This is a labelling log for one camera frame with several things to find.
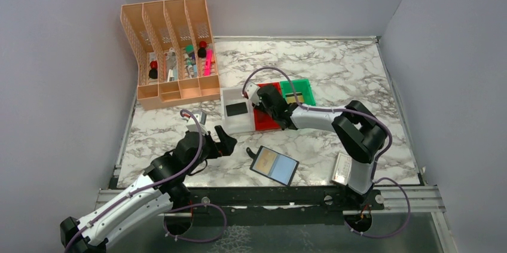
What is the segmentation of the red plastic bin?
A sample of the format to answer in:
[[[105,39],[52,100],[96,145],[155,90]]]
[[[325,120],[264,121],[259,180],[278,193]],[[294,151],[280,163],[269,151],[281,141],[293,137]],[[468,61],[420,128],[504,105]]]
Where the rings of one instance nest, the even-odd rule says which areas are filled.
[[[266,85],[273,85],[280,94],[282,94],[280,84],[279,82],[274,83],[264,83],[264,84],[258,84],[258,86],[264,87]],[[253,114],[254,114],[254,124],[255,124],[255,130],[256,131],[263,131],[263,130],[283,130],[281,127],[264,111],[261,110],[261,104],[255,106],[253,105]]]

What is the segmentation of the white plastic bin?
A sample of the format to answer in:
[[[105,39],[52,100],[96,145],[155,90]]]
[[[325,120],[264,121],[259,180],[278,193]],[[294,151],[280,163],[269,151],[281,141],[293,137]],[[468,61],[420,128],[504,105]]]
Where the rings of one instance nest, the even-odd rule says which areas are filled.
[[[220,88],[222,126],[229,134],[255,131],[253,107],[241,87]]]

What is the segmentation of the green plastic bin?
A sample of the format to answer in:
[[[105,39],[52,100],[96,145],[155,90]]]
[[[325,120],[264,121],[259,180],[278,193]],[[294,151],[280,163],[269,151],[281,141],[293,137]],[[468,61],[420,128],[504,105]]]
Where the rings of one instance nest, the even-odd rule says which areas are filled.
[[[293,93],[292,87],[288,81],[280,81],[279,84],[282,91],[282,96],[284,98],[286,94]],[[311,85],[308,79],[292,80],[292,85],[294,86],[295,92],[301,92],[303,94],[304,104],[310,106],[316,105]]]

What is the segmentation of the black leather card holder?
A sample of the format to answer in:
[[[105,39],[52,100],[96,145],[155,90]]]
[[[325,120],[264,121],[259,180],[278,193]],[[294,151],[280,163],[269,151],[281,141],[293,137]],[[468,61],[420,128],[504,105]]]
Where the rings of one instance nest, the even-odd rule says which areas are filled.
[[[246,152],[247,155],[252,159],[252,164],[250,166],[250,170],[256,172],[270,180],[276,181],[279,184],[282,184],[286,187],[290,186],[295,173],[297,171],[299,162],[291,157],[288,157],[284,154],[278,153],[278,158],[276,159],[274,166],[271,168],[271,172],[269,175],[265,175],[263,173],[257,172],[253,169],[255,160],[260,150],[263,148],[267,148],[265,146],[260,146],[257,152],[253,152],[251,148],[247,147]]]

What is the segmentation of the silver card tin box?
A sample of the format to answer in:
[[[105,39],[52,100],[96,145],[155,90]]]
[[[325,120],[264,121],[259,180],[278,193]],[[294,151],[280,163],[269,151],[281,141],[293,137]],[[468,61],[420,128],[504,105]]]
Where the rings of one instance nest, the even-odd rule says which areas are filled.
[[[333,184],[347,185],[352,169],[352,158],[346,153],[338,153],[330,181]]]

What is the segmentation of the peach plastic desk organizer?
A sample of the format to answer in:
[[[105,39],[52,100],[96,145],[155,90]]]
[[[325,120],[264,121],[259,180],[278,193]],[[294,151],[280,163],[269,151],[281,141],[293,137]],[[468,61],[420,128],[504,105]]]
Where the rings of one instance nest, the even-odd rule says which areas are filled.
[[[121,24],[138,64],[137,100],[145,110],[218,100],[220,82],[207,0],[160,0],[121,7]],[[205,59],[197,56],[200,41],[213,50],[210,76],[204,76]],[[188,78],[184,48],[192,45],[198,76]],[[178,79],[166,82],[165,52],[174,48]],[[149,79],[150,61],[158,62],[158,78]]]

